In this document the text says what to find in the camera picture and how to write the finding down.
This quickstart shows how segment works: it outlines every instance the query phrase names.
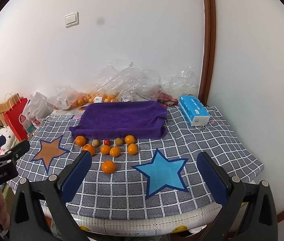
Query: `bag of oranges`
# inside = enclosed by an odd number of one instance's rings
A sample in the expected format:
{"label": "bag of oranges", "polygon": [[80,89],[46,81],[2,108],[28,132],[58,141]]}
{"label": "bag of oranges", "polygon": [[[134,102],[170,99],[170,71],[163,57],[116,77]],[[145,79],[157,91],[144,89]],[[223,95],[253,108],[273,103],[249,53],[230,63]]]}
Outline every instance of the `bag of oranges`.
{"label": "bag of oranges", "polygon": [[54,105],[54,108],[72,109],[88,103],[88,98],[85,93],[77,92],[70,86],[54,86],[54,89],[56,95],[47,99],[50,104]]}

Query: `checkered tablecloth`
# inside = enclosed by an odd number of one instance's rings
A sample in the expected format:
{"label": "checkered tablecloth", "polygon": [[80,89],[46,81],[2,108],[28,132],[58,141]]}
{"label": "checkered tablecloth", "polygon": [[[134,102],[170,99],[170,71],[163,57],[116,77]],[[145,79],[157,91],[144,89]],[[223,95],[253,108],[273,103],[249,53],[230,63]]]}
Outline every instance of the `checkered tablecloth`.
{"label": "checkered tablecloth", "polygon": [[[207,126],[191,127],[178,108],[168,109],[166,136],[161,140],[139,139],[139,152],[134,156],[126,153],[126,145],[120,146],[121,155],[117,158],[102,155],[96,148],[88,174],[72,202],[67,204],[70,213],[100,219],[136,220],[178,215],[207,205],[213,198],[196,167],[196,157],[201,151],[206,151],[230,176],[237,175],[243,182],[251,181],[263,170],[263,164],[244,148],[215,107],[208,111],[211,117]],[[30,141],[30,151],[18,161],[19,176],[10,181],[10,186],[16,189],[21,177],[43,180],[51,174],[59,174],[65,165],[72,163],[81,148],[74,145],[69,126],[77,125],[79,120],[76,116],[46,118]],[[61,147],[70,153],[55,158],[47,174],[41,161],[31,160],[40,150],[40,139],[52,141],[60,136],[63,136]],[[169,160],[188,158],[181,175],[189,192],[165,188],[145,199],[146,178],[131,166],[150,162],[156,149]],[[105,160],[116,163],[117,170],[113,174],[101,171]]]}

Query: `purple towel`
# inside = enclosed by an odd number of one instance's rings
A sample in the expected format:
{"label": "purple towel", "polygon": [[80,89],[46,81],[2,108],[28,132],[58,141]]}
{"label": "purple towel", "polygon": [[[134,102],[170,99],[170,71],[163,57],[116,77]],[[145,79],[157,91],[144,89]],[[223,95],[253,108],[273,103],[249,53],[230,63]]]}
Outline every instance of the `purple towel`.
{"label": "purple towel", "polygon": [[78,126],[69,127],[72,137],[160,139],[167,133],[167,110],[156,101],[105,102],[89,105]]}

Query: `blue star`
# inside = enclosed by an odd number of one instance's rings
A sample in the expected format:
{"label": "blue star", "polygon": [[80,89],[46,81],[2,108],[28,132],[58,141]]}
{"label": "blue star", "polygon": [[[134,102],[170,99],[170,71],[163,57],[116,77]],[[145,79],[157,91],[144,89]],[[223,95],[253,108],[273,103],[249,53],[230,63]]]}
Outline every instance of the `blue star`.
{"label": "blue star", "polygon": [[150,163],[132,166],[147,178],[146,199],[165,187],[188,192],[180,174],[187,160],[187,158],[168,160],[156,149]]}

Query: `red paper bag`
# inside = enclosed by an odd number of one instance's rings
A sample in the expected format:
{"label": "red paper bag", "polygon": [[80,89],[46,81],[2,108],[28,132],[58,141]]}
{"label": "red paper bag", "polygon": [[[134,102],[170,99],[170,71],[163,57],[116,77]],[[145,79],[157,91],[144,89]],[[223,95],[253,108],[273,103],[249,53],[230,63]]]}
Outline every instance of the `red paper bag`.
{"label": "red paper bag", "polygon": [[26,103],[27,99],[22,98],[20,99],[20,101],[16,102],[16,104],[8,112],[4,114],[5,121],[12,129],[13,133],[19,141],[28,139],[27,132],[21,124],[22,120],[26,119],[25,116],[22,115]]}

